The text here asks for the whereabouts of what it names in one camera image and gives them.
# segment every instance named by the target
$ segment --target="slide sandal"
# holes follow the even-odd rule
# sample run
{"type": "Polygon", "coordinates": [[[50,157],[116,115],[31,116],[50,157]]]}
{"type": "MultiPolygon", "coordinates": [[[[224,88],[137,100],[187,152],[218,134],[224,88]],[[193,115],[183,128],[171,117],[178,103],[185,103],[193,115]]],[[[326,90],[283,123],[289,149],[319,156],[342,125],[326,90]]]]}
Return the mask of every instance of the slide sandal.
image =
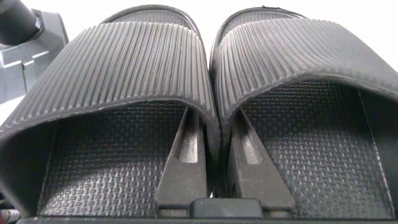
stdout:
{"type": "Polygon", "coordinates": [[[356,36],[246,9],[218,32],[210,70],[230,197],[271,217],[395,218],[398,74],[356,36]]]}
{"type": "Polygon", "coordinates": [[[187,217],[220,136],[194,23],[136,7],[71,41],[0,127],[0,188],[24,217],[187,217]]]}

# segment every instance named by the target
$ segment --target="diamond pattern texture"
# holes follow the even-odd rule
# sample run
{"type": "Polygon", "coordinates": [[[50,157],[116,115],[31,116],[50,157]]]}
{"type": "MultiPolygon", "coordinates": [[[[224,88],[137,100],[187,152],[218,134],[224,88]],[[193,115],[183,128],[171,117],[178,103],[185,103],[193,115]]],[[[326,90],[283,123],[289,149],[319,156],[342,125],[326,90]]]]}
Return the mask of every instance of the diamond pattern texture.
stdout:
{"type": "Polygon", "coordinates": [[[38,215],[154,217],[184,109],[143,103],[59,121],[38,215]]]}
{"type": "Polygon", "coordinates": [[[295,217],[394,218],[355,88],[303,82],[243,110],[295,199],[295,217]]]}

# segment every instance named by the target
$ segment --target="white surface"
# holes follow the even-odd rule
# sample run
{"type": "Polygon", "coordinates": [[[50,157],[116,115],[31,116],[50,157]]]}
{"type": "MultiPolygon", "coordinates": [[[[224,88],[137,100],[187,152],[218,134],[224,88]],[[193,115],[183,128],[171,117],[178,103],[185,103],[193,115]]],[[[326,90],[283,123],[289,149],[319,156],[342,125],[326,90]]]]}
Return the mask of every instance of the white surface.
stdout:
{"type": "MultiPolygon", "coordinates": [[[[395,70],[398,70],[397,1],[187,1],[187,0],[22,0],[28,7],[58,12],[69,39],[108,16],[143,4],[164,4],[185,11],[197,24],[207,57],[218,29],[231,14],[249,7],[281,7],[312,19],[337,22],[370,46],[395,70]]],[[[0,124],[18,104],[12,100],[0,105],[0,124]]]]}

